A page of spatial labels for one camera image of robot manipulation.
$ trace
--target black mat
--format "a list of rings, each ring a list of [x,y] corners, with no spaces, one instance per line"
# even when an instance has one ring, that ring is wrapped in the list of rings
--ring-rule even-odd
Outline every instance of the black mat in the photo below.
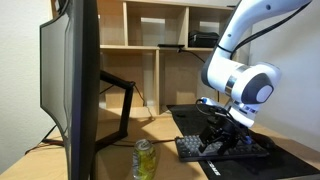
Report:
[[[183,135],[199,134],[207,126],[207,117],[195,105],[168,105],[168,109]],[[212,161],[211,166],[207,161],[199,161],[199,164],[208,179],[264,180],[320,174],[318,169],[280,147],[269,152],[270,156],[265,158]]]

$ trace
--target wooden shelf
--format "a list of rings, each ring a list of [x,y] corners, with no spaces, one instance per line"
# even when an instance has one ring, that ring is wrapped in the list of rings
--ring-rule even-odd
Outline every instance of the wooden shelf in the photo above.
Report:
[[[98,0],[102,69],[136,82],[144,101],[135,92],[132,107],[147,104],[157,115],[167,104],[193,104],[202,96],[216,99],[216,91],[201,82],[202,62],[191,53],[157,45],[183,44],[184,50],[206,59],[213,49],[188,47],[188,32],[209,29],[219,34],[232,10],[163,1]],[[108,109],[120,108],[123,91],[112,88],[105,97]]]

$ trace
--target black monitor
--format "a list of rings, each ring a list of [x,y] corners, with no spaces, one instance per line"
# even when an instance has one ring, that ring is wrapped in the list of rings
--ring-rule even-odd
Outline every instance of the black monitor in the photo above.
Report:
[[[57,0],[56,5],[59,15],[40,26],[40,104],[62,135],[68,179],[87,180],[99,108],[97,4]]]

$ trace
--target desk surface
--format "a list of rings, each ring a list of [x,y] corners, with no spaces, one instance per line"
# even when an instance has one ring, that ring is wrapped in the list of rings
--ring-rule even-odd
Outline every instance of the desk surface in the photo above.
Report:
[[[108,131],[112,132],[116,123],[114,120],[100,122],[97,138]],[[252,130],[270,136],[278,146],[320,169],[319,152],[259,124],[255,124]],[[141,138],[170,140],[181,136],[170,116],[153,120],[143,118],[130,120],[128,131],[129,136],[118,144],[134,144]],[[155,179],[206,179],[199,163],[179,162],[174,142],[159,143],[155,148],[158,160]],[[96,156],[98,179],[132,179],[132,152],[131,147],[119,146],[109,146],[99,151]],[[47,146],[35,149],[1,174],[0,179],[67,179],[64,148]]]

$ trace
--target wall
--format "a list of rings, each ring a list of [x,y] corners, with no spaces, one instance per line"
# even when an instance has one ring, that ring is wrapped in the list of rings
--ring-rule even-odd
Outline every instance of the wall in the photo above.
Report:
[[[0,173],[54,125],[39,98],[39,25],[49,12],[49,0],[0,2]]]
[[[320,1],[251,43],[251,64],[267,61],[283,75],[256,121],[320,151]],[[287,17],[258,23],[253,32]]]

